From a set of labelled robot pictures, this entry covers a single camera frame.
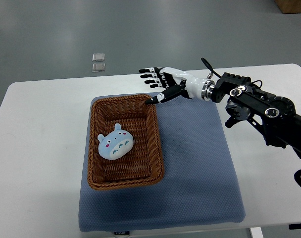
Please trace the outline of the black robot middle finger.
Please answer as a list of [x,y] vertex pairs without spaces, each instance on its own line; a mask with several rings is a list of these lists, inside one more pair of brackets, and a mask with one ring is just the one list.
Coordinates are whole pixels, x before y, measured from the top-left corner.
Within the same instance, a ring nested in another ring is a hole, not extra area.
[[162,78],[162,75],[160,73],[145,73],[140,75],[140,78]]

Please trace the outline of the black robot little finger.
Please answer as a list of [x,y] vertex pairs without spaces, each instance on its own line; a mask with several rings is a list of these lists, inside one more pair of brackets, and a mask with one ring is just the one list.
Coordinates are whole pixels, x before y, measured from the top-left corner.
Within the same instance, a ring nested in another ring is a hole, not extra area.
[[163,85],[161,83],[153,83],[153,84],[150,85],[150,88],[157,88],[157,87],[158,88],[165,88],[165,89],[167,88],[167,86],[165,84]]

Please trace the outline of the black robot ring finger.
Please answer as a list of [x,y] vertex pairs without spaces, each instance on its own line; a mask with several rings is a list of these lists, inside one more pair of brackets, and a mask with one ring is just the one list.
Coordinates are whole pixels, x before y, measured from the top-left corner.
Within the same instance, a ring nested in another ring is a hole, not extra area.
[[159,78],[147,79],[144,81],[145,84],[162,84],[162,80]]

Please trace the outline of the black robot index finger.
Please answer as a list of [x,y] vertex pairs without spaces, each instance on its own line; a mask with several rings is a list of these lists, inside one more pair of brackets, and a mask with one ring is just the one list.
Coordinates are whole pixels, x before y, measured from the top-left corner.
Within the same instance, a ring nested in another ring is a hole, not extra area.
[[148,67],[139,69],[139,73],[159,73],[162,69],[162,67]]

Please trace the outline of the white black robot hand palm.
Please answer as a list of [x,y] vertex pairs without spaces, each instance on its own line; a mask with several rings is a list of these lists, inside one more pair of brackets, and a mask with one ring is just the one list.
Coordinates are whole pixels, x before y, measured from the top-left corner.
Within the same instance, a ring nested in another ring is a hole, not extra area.
[[160,74],[162,75],[162,84],[167,88],[182,84],[185,85],[185,91],[181,96],[185,98],[198,98],[210,100],[213,91],[213,73],[209,73],[206,78],[197,78],[194,75],[171,67],[164,67]]

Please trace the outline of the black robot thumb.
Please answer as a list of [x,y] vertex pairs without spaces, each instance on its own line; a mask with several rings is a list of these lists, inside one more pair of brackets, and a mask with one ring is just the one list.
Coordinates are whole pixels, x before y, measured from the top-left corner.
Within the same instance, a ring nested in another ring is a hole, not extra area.
[[159,104],[168,102],[178,96],[181,96],[182,93],[185,91],[185,88],[186,86],[182,84],[171,86],[162,91],[161,93],[157,94],[156,96],[147,99],[145,101],[145,104]]

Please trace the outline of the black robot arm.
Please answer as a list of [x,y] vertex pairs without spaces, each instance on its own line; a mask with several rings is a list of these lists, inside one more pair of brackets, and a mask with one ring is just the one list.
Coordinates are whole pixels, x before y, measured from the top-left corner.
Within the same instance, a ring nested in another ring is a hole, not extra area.
[[210,70],[207,78],[197,78],[171,67],[140,69],[140,77],[151,88],[164,88],[147,99],[146,104],[164,103],[178,96],[219,103],[228,95],[227,128],[246,120],[263,136],[267,146],[290,145],[301,159],[301,116],[290,99],[263,91],[250,77],[226,72],[219,75],[206,59],[201,61]]

